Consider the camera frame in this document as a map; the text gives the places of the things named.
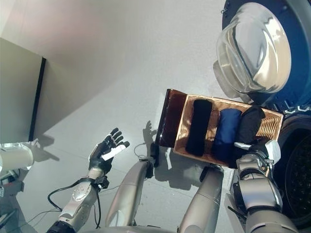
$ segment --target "navy towel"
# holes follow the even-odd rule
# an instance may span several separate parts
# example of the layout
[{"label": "navy towel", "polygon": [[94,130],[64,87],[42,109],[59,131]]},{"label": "navy towel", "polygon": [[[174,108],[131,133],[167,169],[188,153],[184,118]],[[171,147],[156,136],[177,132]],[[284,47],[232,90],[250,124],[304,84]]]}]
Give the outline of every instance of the navy towel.
[{"label": "navy towel", "polygon": [[215,158],[226,162],[233,153],[233,143],[241,120],[241,111],[228,108],[220,111],[217,132],[212,147]]}]

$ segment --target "blue washing machine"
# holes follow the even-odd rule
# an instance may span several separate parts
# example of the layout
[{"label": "blue washing machine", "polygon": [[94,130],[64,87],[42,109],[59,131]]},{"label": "blue washing machine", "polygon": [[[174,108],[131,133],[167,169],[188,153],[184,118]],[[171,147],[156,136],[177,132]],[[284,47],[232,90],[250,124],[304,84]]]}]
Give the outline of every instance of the blue washing machine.
[{"label": "blue washing machine", "polygon": [[[279,136],[282,158],[276,164],[275,180],[284,194],[283,213],[289,216],[302,232],[311,232],[311,0],[227,0],[222,10],[223,32],[228,31],[234,21],[243,24],[243,16],[237,15],[241,14],[245,4],[251,2],[268,9],[281,24],[290,48],[290,65],[276,68],[288,69],[284,83],[279,86],[270,85],[265,89],[255,79],[253,83],[242,80],[234,89],[240,89],[238,91],[247,95],[254,104],[284,114]],[[252,14],[254,17],[262,15],[258,12]],[[235,35],[237,32],[235,30],[236,28],[229,31],[231,35]],[[248,31],[250,33],[244,35],[247,39],[240,38],[240,40],[245,42],[246,47],[252,45],[260,47],[261,45],[256,43],[256,32],[251,33],[252,29]],[[239,47],[239,42],[228,39],[228,36],[225,36],[224,40],[226,41],[223,44],[231,43],[232,47],[227,50],[223,49],[227,48],[226,45],[218,47],[219,56],[228,51],[232,52],[235,46]],[[252,58],[235,61],[235,57],[243,57],[245,50],[241,48],[235,52],[235,55],[225,57],[223,64],[220,62],[220,66],[224,67],[230,62],[235,64],[231,70],[222,70],[229,83],[235,82],[233,74],[237,76],[243,76],[245,73],[253,74],[254,66],[249,66]],[[246,67],[244,73],[234,70],[239,65]],[[266,72],[266,74],[269,74],[266,78],[270,80],[277,77],[275,73]]]}]

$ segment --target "robotic hand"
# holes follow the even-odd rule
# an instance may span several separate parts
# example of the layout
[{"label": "robotic hand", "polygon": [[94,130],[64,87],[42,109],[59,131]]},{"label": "robotic hand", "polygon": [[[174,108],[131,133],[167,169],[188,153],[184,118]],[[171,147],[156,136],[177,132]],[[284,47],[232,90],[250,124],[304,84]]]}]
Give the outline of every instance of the robotic hand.
[{"label": "robotic hand", "polygon": [[128,141],[122,142],[123,136],[118,128],[115,128],[107,137],[99,144],[96,145],[92,154],[89,156],[88,174],[75,182],[69,187],[77,185],[70,201],[64,207],[60,209],[54,204],[50,196],[51,194],[64,190],[58,189],[49,194],[48,200],[55,207],[62,212],[47,233],[76,233],[86,223],[91,207],[95,203],[96,199],[100,201],[98,193],[100,189],[108,188],[109,181],[106,174],[111,170],[111,162],[113,157],[127,148],[130,143]]},{"label": "robotic hand", "polygon": [[101,169],[105,174],[111,170],[113,157],[130,145],[127,141],[122,142],[121,134],[122,132],[115,128],[101,143],[95,146],[94,151],[88,157],[88,170]]}]

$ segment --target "robot finger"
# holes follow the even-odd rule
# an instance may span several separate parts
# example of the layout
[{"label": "robot finger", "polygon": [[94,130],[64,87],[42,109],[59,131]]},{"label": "robot finger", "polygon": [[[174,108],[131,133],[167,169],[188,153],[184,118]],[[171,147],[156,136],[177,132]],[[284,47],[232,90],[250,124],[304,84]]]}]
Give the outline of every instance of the robot finger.
[{"label": "robot finger", "polygon": [[118,137],[118,138],[115,140],[115,144],[117,145],[122,139],[123,139],[123,136]]},{"label": "robot finger", "polygon": [[126,141],[126,142],[120,142],[119,144],[117,144],[117,146],[120,146],[120,145],[124,145],[127,148],[130,146],[130,143]]},{"label": "robot finger", "polygon": [[121,134],[122,134],[122,132],[121,131],[119,131],[119,132],[117,132],[115,135],[113,135],[113,140],[116,140],[119,136],[121,136]]},{"label": "robot finger", "polygon": [[111,137],[112,137],[117,131],[119,131],[118,128],[115,128],[113,131],[111,131],[111,133],[110,133]]}]

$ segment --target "black folded cloth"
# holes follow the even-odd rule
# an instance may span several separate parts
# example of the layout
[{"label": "black folded cloth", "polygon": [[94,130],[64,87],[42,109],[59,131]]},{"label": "black folded cloth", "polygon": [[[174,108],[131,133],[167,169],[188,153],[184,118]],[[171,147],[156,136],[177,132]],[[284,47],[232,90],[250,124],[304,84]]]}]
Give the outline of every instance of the black folded cloth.
[{"label": "black folded cloth", "polygon": [[215,158],[221,161],[228,161],[232,154],[241,113],[240,110],[233,108],[220,111],[220,119],[212,146],[212,153]]},{"label": "black folded cloth", "polygon": [[243,114],[240,126],[236,135],[236,142],[249,144],[255,140],[255,136],[261,125],[261,119],[265,118],[263,110],[254,105],[247,109]]},{"label": "black folded cloth", "polygon": [[[250,145],[254,144],[256,142],[256,134],[261,125],[261,119],[264,118],[265,114],[260,106],[254,105],[247,109],[242,114],[235,141]],[[245,150],[235,147],[229,160],[229,167],[237,168],[236,160],[241,158],[245,153]]]},{"label": "black folded cloth", "polygon": [[186,151],[190,154],[202,156],[205,149],[205,136],[207,132],[212,103],[208,100],[195,100],[193,102],[193,115]]}]

